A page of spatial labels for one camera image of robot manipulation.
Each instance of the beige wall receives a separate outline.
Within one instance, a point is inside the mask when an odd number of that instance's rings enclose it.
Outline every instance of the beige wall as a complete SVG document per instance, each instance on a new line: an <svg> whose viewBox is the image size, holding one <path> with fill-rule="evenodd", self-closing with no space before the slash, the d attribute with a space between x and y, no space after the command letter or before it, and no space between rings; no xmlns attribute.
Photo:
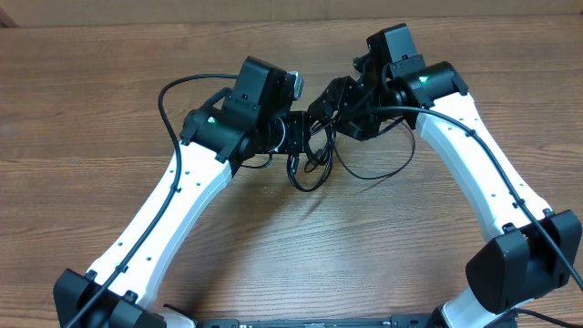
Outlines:
<svg viewBox="0 0 583 328"><path fill-rule="evenodd" d="M407 16L578 14L583 10L583 0L0 0L0 7L18 26L102 26Z"/></svg>

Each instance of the robotic arm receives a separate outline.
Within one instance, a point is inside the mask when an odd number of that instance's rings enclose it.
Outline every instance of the robotic arm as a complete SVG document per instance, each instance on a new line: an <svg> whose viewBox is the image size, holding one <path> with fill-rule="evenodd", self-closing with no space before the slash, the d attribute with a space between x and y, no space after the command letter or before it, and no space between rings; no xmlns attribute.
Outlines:
<svg viewBox="0 0 583 328"><path fill-rule="evenodd" d="M179 134L182 170L175 169L175 154L134 220L85 276L66 270L56 282L54 295L61 324L69 323L104 286L107 290L88 311L85 309L87 313L74 327L195 327L194 320L176 309L158 313L148 309L180 244L241 163L255 154L287 154L289 165L295 160L297 166L301 153L322 162L308 145L311 127L317 125L326 133L335 127L347 136L366 140L379 135L382 121L401 116L419 130L452 172L476 212L486 246L467 264L469 287L458 297L438 306L433 314L394 315L379 324L495 327L508 310L567 284L567 266L550 251L523 207L534 213L571 265L581 238L577 217L570 210L554 213L522 180L488 133L467 86L453 67L445 62L426 67L406 25L381 31L367 43L369 54L354 60L362 73L359 80L334 79L307 112L290 111L302 93L297 73L249 57L234 89L221 90L187 115ZM213 107L222 97L222 109ZM472 138L475 135L490 149L499 168ZM499 169L516 187L520 199L508 192ZM119 268L172 190L177 174L179 185L172 202L128 264ZM294 171L288 174L293 179ZM107 285L117 269L121 273ZM223 328L233 322L245 325L236 321L199 325ZM366 322L376 325L375 320ZM285 326L283 322L273 324ZM293 327L296 323L286 324Z"/></svg>

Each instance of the wooden surface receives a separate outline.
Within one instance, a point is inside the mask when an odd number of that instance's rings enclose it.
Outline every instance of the wooden surface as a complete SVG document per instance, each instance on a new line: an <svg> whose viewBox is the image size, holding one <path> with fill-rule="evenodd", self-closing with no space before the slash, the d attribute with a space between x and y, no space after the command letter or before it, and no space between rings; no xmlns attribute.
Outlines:
<svg viewBox="0 0 583 328"><path fill-rule="evenodd" d="M306 109L332 78L354 75L366 37L399 22L1 30L0 326L57 326L56 278L67 267L84 272L152 191L172 153L156 109L170 80L237 73L258 56L302 72L294 108ZM461 73L533 189L583 216L583 16L407 22L427 63L448 60ZM174 127L229 83L169 92ZM339 143L368 175L398 167L410 147L402 129ZM378 185L338 167L301 193L284 166L276 158L237 174L182 245L159 300L199 318L384 317L431 312L465 288L465 264L484 242L424 141L407 169ZM576 266L583 272L583 256ZM572 281L529 307L583 323Z"/></svg>
<svg viewBox="0 0 583 328"><path fill-rule="evenodd" d="M18 26L575 15L583 0L0 0Z"/></svg>

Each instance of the wooden table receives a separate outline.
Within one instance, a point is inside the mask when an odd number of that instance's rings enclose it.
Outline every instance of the wooden table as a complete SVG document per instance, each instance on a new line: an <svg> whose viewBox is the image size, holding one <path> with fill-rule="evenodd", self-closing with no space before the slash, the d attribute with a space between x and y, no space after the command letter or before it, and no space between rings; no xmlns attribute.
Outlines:
<svg viewBox="0 0 583 328"><path fill-rule="evenodd" d="M447 60L460 72L533 189L583 216L583 16L406 22L428 64ZM306 109L332 78L355 75L366 37L397 23L0 30L0 325L57 326L56 278L67 267L84 272L152 191L172 153L156 108L166 83L237 73L253 55L303 74L294 108ZM174 127L230 83L169 92ZM339 144L367 175L397 168L410 148L403 129ZM428 313L465 288L465 264L483 245L475 214L422 140L412 164L378 185L338 166L302 193L276 158L265 170L241 169L210 204L159 300L200 319ZM583 256L576 266L583 272ZM572 280L529 308L583 323Z"/></svg>

